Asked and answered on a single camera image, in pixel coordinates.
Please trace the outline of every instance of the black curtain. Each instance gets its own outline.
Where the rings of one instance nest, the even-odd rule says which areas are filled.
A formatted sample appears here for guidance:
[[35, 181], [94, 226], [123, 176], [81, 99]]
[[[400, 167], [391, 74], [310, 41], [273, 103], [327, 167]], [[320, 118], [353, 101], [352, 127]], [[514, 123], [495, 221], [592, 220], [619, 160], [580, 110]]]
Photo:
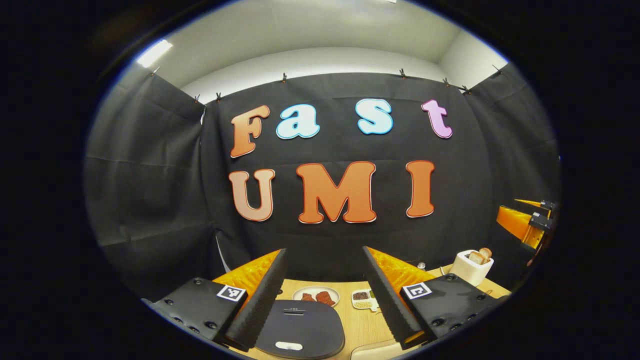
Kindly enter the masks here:
[[[192, 276], [223, 273], [217, 241], [230, 268], [272, 250], [289, 249], [288, 278], [364, 280], [361, 246], [428, 268], [455, 253], [489, 247], [488, 277], [510, 288], [532, 253], [495, 221], [513, 199], [559, 199], [559, 161], [547, 115], [512, 65], [461, 94], [441, 82], [389, 74], [324, 74], [276, 81], [224, 96], [204, 106], [148, 69], [134, 65], [105, 98], [88, 139], [86, 201], [105, 255], [141, 297], [158, 299]], [[355, 104], [384, 99], [394, 125], [365, 135]], [[436, 99], [447, 110], [450, 138], [438, 137], [421, 104]], [[295, 104], [316, 111], [318, 134], [283, 140], [280, 112]], [[231, 158], [231, 119], [267, 105], [256, 149]], [[412, 180], [405, 165], [435, 165], [427, 217], [409, 218]], [[342, 219], [302, 224], [302, 180], [296, 168], [321, 163], [335, 184], [354, 161], [376, 165], [374, 222]], [[228, 174], [246, 171], [248, 202], [260, 204], [253, 173], [275, 170], [274, 210], [263, 222], [240, 216]]]
[[155, 301], [193, 276], [223, 273], [200, 177], [204, 105], [133, 64], [88, 138], [86, 206], [124, 283]]
[[[491, 166], [495, 219], [500, 205], [533, 213], [514, 201], [560, 199], [560, 161], [556, 134], [534, 90], [511, 63], [470, 89], [465, 99], [484, 136]], [[488, 278], [511, 288], [535, 250], [523, 245], [496, 221], [486, 238], [495, 262]]]
[[[392, 107], [393, 128], [384, 135], [365, 135], [355, 111], [361, 99], [384, 99]], [[447, 110], [450, 138], [438, 137], [421, 108], [436, 99]], [[283, 140], [275, 129], [280, 112], [295, 104], [316, 111], [319, 132], [312, 138]], [[231, 158], [234, 146], [232, 118], [259, 106], [270, 109], [261, 121], [253, 152]], [[463, 95], [437, 81], [390, 74], [324, 74], [255, 86], [207, 104], [202, 135], [202, 175], [218, 240], [229, 267], [239, 266], [275, 249], [288, 250], [288, 278], [309, 281], [362, 281], [367, 245], [411, 264], [429, 268], [451, 263], [455, 254], [486, 245], [491, 217], [492, 185], [487, 145]], [[433, 214], [410, 218], [412, 179], [410, 161], [435, 164], [431, 175]], [[321, 163], [335, 184], [354, 161], [376, 165], [372, 176], [372, 207], [377, 219], [349, 224], [342, 219], [302, 224], [303, 183], [296, 168]], [[253, 173], [269, 168], [273, 214], [263, 222], [240, 216], [234, 206], [228, 174], [249, 173], [248, 202], [260, 206]]]

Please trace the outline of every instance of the small tray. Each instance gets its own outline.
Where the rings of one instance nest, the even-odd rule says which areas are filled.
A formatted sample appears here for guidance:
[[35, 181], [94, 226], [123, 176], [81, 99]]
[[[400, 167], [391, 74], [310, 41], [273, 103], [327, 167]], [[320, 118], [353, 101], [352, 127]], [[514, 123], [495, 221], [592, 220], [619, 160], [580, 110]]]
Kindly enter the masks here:
[[[366, 295], [366, 297], [364, 297], [362, 295], [361, 297], [363, 297], [364, 299], [355, 300], [353, 297], [357, 293], [364, 293], [364, 295]], [[371, 291], [371, 289], [361, 289], [361, 290], [356, 290], [356, 291], [352, 292], [351, 293], [351, 305], [353, 305], [353, 307], [355, 307], [356, 309], [371, 309], [371, 311], [377, 311], [378, 310], [378, 300], [376, 300], [376, 298], [373, 297], [372, 294], [373, 294], [373, 292]]]

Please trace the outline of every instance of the white wall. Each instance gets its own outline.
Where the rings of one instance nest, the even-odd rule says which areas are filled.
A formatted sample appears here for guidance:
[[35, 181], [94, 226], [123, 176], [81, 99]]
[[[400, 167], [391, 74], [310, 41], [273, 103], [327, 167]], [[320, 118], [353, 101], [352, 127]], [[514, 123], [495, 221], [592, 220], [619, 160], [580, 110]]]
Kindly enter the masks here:
[[451, 47], [442, 56], [439, 66], [447, 74], [447, 81], [471, 88], [507, 65], [508, 61], [474, 35], [460, 31]]
[[200, 94], [199, 101], [206, 104], [222, 96], [253, 86], [307, 75], [332, 72], [381, 72], [442, 81], [442, 69], [431, 62], [411, 56], [359, 47], [315, 47], [284, 51], [242, 61], [210, 73], [182, 88], [191, 96]]

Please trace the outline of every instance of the ceiling light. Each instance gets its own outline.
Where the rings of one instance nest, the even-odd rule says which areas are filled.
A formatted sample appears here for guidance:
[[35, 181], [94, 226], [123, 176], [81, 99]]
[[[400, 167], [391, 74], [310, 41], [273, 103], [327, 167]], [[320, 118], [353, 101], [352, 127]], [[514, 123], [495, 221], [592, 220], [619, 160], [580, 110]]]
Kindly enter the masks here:
[[154, 63], [154, 61], [162, 56], [162, 54], [169, 50], [171, 46], [173, 45], [166, 40], [158, 42], [138, 58], [138, 63], [144, 67], [149, 67]]

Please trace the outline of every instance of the plate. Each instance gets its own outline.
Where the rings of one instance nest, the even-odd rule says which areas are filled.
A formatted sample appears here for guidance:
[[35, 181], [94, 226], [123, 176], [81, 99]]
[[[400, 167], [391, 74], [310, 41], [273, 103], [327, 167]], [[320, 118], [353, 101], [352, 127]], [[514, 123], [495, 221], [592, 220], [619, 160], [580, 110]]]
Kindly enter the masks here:
[[[357, 293], [365, 293], [365, 296], [360, 296], [362, 297], [362, 299], [355, 300], [353, 296]], [[360, 309], [360, 310], [371, 309], [371, 311], [377, 311], [379, 307], [378, 301], [376, 300], [376, 298], [371, 297], [371, 293], [372, 293], [371, 289], [360, 289], [352, 292], [351, 305], [353, 305], [353, 307], [355, 307], [356, 309]]]
[[334, 289], [327, 288], [326, 286], [307, 286], [306, 288], [298, 289], [296, 290], [296, 292], [293, 293], [293, 296], [291, 297], [291, 299], [302, 300], [302, 294], [308, 293], [315, 300], [316, 295], [322, 291], [327, 291], [329, 293], [329, 296], [331, 296], [331, 299], [335, 302], [335, 304], [332, 305], [332, 307], [335, 307], [338, 304], [338, 301], [340, 301], [340, 295]]

